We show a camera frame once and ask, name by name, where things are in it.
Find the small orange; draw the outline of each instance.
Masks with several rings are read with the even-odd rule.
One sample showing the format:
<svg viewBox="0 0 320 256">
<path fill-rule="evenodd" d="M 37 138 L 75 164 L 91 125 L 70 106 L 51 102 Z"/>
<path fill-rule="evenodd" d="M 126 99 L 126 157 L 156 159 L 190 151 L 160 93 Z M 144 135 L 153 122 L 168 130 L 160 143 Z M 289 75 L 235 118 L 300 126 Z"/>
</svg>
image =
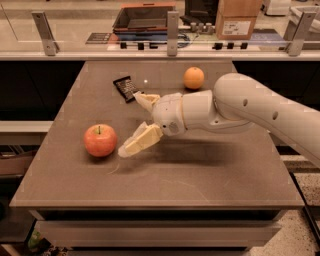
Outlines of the small orange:
<svg viewBox="0 0 320 256">
<path fill-rule="evenodd" d="M 204 82 L 204 73 L 200 68 L 188 68 L 183 76 L 183 83 L 189 89 L 199 89 Z"/>
</svg>

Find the gray table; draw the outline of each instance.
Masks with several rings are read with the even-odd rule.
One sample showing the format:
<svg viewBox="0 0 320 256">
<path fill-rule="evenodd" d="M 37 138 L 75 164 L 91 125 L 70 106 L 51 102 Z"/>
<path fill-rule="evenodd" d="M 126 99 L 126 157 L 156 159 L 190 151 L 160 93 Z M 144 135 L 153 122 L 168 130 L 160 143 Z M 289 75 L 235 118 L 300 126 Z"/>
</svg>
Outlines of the gray table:
<svg viewBox="0 0 320 256">
<path fill-rule="evenodd" d="M 29 209 L 58 246 L 264 245 L 281 214 L 303 206 L 265 129 L 188 131 L 129 159 L 116 152 L 97 159 L 84 148 L 93 124 L 111 125 L 120 147 L 140 123 L 151 123 L 113 80 L 130 75 L 145 93 L 188 93 L 182 77 L 190 66 L 204 71 L 203 90 L 234 71 L 228 61 L 87 62 L 11 206 Z"/>
</svg>

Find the label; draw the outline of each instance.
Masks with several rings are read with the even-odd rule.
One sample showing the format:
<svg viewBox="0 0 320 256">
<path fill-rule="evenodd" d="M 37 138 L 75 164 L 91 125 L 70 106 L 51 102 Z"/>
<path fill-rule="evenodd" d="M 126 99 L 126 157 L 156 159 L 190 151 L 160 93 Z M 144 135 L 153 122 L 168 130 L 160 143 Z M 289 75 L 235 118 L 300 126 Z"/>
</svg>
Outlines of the label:
<svg viewBox="0 0 320 256">
<path fill-rule="evenodd" d="M 106 44 L 110 36 L 111 33 L 91 33 L 86 44 Z"/>
<path fill-rule="evenodd" d="M 222 35 L 248 35 L 250 21 L 225 21 L 223 24 Z"/>
</svg>

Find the red apple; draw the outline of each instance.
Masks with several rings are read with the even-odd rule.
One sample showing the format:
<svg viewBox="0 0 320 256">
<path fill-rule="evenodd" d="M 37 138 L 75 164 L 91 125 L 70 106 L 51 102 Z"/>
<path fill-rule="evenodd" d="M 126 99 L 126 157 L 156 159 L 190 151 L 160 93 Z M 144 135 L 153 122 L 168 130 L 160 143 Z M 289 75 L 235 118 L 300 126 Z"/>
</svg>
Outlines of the red apple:
<svg viewBox="0 0 320 256">
<path fill-rule="evenodd" d="M 84 134 L 84 145 L 89 154 L 96 157 L 112 153 L 117 144 L 117 134 L 106 124 L 91 126 Z"/>
</svg>

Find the metal bracket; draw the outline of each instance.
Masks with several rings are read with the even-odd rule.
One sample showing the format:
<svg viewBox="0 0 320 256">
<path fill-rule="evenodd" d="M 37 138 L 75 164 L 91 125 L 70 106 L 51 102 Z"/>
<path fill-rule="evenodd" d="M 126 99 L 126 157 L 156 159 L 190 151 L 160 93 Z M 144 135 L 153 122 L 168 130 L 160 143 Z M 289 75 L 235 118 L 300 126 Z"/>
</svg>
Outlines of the metal bracket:
<svg viewBox="0 0 320 256">
<path fill-rule="evenodd" d="M 45 12 L 32 12 L 32 17 L 41 37 L 45 54 L 47 56 L 55 56 L 59 52 L 60 48 L 53 37 Z"/>
<path fill-rule="evenodd" d="M 303 12 L 297 29 L 292 38 L 292 42 L 288 45 L 286 51 L 289 56 L 298 56 L 303 48 L 304 39 L 309 31 L 316 12 Z"/>
<path fill-rule="evenodd" d="M 167 31 L 167 54 L 176 56 L 178 53 L 178 34 L 179 34 L 179 12 L 168 12 L 168 31 Z"/>
</svg>

